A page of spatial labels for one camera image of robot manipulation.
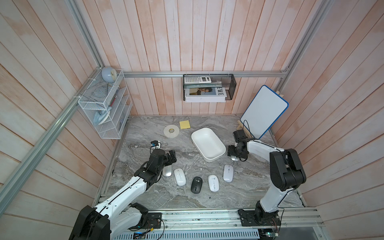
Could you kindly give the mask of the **white slim computer mouse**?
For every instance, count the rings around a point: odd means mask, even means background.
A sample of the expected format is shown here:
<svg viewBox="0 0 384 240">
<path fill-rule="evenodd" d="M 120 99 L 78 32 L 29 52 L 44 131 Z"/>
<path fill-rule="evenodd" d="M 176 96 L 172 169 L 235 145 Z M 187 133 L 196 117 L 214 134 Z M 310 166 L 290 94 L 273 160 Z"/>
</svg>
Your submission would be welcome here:
<svg viewBox="0 0 384 240">
<path fill-rule="evenodd" d="M 184 186 L 186 184 L 187 181 L 186 181 L 185 173 L 182 169 L 175 169 L 174 176 L 175 176 L 176 184 L 178 186 Z"/>
</svg>

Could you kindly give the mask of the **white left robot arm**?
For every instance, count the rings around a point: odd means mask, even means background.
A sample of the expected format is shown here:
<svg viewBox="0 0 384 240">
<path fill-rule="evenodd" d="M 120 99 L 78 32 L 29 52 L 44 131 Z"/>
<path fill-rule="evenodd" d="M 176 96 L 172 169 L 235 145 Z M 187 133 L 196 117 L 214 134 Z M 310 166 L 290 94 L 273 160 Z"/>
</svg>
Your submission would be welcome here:
<svg viewBox="0 0 384 240">
<path fill-rule="evenodd" d="M 150 158 L 128 183 L 95 207 L 85 206 L 79 213 L 70 240 L 112 240 L 127 229 L 144 227 L 148 209 L 132 201 L 161 178 L 164 167 L 177 162 L 174 150 L 154 149 Z"/>
</svg>

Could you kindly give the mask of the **black computer mouse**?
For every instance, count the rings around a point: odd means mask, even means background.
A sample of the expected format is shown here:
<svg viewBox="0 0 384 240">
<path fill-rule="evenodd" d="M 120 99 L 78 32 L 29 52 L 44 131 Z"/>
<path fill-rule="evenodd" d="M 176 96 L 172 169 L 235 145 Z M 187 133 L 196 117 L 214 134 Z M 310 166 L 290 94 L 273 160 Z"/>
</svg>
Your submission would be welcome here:
<svg viewBox="0 0 384 240">
<path fill-rule="evenodd" d="M 201 177 L 194 177 L 191 184 L 191 192 L 193 194 L 199 194 L 203 185 L 203 179 Z"/>
</svg>

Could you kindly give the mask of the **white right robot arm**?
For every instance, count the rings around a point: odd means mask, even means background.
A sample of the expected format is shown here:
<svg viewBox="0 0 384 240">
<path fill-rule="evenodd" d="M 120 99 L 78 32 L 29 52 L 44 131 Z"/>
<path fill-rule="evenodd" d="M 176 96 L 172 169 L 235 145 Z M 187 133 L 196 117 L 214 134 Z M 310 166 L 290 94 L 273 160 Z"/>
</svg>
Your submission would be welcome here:
<svg viewBox="0 0 384 240">
<path fill-rule="evenodd" d="M 228 147 L 228 156 L 232 160 L 245 162 L 249 154 L 254 154 L 270 163 L 272 184 L 257 202 L 255 215 L 259 220 L 271 218 L 277 214 L 284 198 L 307 180 L 299 155 L 294 149 L 281 149 L 248 138 L 244 130 L 234 131 L 233 136 L 236 144 Z"/>
</svg>

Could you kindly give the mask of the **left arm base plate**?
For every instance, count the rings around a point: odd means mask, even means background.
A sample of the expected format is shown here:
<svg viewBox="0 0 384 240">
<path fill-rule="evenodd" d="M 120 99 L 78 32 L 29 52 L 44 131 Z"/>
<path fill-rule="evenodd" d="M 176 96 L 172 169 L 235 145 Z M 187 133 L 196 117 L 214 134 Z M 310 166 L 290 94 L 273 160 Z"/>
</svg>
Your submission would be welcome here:
<svg viewBox="0 0 384 240">
<path fill-rule="evenodd" d="M 141 229 L 160 229 L 162 226 L 162 213 L 148 213 L 144 214 L 140 219 L 139 223 L 130 228 L 130 230 L 141 230 Z"/>
</svg>

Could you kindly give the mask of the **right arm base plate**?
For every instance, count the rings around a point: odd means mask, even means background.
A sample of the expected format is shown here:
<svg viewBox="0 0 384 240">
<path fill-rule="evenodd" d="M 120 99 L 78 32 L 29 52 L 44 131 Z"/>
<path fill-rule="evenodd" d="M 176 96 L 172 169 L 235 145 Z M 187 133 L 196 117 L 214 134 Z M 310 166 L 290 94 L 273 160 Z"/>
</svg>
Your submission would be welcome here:
<svg viewBox="0 0 384 240">
<path fill-rule="evenodd" d="M 256 208 L 254 211 L 240 209 L 238 215 L 243 227 L 280 226 L 278 212 L 266 213 L 262 208 Z"/>
</svg>

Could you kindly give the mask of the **white plastic storage box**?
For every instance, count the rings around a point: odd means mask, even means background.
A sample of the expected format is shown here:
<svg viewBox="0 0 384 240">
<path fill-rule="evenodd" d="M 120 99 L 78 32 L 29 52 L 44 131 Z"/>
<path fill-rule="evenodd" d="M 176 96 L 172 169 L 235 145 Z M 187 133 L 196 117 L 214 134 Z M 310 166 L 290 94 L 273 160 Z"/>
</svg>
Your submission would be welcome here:
<svg viewBox="0 0 384 240">
<path fill-rule="evenodd" d="M 226 146 L 210 128 L 202 128 L 193 132 L 191 138 L 202 157 L 209 163 L 227 152 Z"/>
</svg>

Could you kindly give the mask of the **silver computer mouse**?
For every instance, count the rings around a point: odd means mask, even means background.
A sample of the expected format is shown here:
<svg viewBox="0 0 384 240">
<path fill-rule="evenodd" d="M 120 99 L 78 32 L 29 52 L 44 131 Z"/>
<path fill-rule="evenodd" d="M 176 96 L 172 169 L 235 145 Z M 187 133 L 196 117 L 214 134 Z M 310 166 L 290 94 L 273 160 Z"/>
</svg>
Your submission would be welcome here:
<svg viewBox="0 0 384 240">
<path fill-rule="evenodd" d="M 168 165 L 163 168 L 163 176 L 170 177 L 172 175 L 172 166 Z"/>
</svg>

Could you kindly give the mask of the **white ribbed computer mouse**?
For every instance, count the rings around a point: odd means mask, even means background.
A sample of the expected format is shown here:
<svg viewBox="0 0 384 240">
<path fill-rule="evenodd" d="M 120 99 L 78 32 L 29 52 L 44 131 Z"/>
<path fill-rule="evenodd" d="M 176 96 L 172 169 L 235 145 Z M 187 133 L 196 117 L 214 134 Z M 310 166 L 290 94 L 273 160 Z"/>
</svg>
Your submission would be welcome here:
<svg viewBox="0 0 384 240">
<path fill-rule="evenodd" d="M 220 189 L 218 177 L 215 175 L 209 175 L 208 177 L 209 188 L 211 192 L 218 192 Z"/>
</svg>

